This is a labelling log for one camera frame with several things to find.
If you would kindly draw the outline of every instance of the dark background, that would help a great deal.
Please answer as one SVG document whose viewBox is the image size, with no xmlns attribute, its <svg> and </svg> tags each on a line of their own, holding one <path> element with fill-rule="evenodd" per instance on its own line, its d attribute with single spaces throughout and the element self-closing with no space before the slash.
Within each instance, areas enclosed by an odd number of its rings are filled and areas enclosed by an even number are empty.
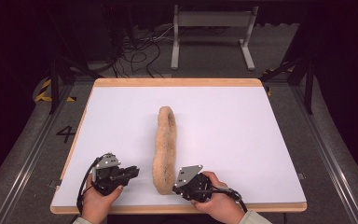
<svg viewBox="0 0 358 224">
<path fill-rule="evenodd" d="M 0 0 L 0 165 L 34 109 L 34 88 L 48 76 L 54 56 L 65 55 L 80 64 L 118 56 L 125 8 L 108 9 L 106 16 L 98 5 L 43 7 L 38 1 Z M 130 10 L 140 28 L 152 30 L 172 22 L 172 7 Z M 261 7 L 256 23 L 291 24 L 305 15 L 302 7 Z M 315 55 L 315 74 L 332 118 L 358 163 L 358 1 L 330 2 L 321 15 L 315 18 L 316 24 L 327 24 L 328 32 L 321 28 L 325 33 Z M 304 43 L 307 36 L 298 34 L 291 57 L 303 53 Z"/>
</svg>

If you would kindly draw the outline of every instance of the white board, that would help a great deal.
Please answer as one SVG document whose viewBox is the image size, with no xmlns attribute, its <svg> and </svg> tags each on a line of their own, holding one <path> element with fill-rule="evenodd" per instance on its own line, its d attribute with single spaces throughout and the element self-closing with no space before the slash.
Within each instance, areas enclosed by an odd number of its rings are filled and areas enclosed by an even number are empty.
<svg viewBox="0 0 358 224">
<path fill-rule="evenodd" d="M 264 88 L 95 87 L 51 206 L 76 206 L 85 173 L 107 152 L 122 168 L 140 168 L 115 205 L 189 204 L 153 186 L 158 110 L 165 105 L 177 123 L 176 171 L 202 164 L 245 203 L 306 201 Z"/>
</svg>

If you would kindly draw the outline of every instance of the sleeve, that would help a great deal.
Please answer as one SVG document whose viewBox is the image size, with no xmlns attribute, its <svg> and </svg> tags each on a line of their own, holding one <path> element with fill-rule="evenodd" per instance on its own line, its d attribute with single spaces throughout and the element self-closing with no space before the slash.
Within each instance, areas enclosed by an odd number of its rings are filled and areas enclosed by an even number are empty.
<svg viewBox="0 0 358 224">
<path fill-rule="evenodd" d="M 83 217 L 78 217 L 73 224 L 92 224 Z"/>
<path fill-rule="evenodd" d="M 271 224 L 268 220 L 261 217 L 257 212 L 249 210 L 241 219 L 239 224 Z"/>
</svg>

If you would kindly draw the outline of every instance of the table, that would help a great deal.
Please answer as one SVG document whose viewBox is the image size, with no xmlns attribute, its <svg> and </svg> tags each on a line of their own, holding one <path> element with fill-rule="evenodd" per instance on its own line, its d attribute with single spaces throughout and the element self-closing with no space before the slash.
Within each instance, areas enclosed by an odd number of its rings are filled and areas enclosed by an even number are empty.
<svg viewBox="0 0 358 224">
<path fill-rule="evenodd" d="M 258 79 L 100 78 L 94 83 L 50 210 L 76 214 L 76 196 L 95 158 L 112 152 L 120 167 L 136 165 L 111 214 L 196 214 L 178 195 L 152 183 L 158 110 L 177 123 L 176 171 L 202 164 L 258 212 L 301 212 L 307 201 Z"/>
</svg>

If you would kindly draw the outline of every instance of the human hand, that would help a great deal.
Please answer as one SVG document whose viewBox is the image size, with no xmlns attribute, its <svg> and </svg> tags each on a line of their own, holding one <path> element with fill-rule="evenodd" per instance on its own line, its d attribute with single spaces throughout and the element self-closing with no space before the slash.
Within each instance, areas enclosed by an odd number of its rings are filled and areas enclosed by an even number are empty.
<svg viewBox="0 0 358 224">
<path fill-rule="evenodd" d="M 204 171 L 215 187 L 227 187 L 226 183 L 220 182 L 213 172 Z M 211 200 L 206 203 L 191 201 L 197 210 L 204 212 L 217 221 L 227 224 L 238 224 L 245 212 L 235 203 L 233 199 L 224 193 L 213 193 Z"/>
<path fill-rule="evenodd" d="M 97 224 L 101 223 L 107 216 L 112 203 L 120 196 L 123 186 L 118 186 L 109 195 L 103 196 L 94 187 L 91 187 L 91 175 L 87 178 L 86 189 L 83 200 L 82 217 L 87 221 Z"/>
</svg>

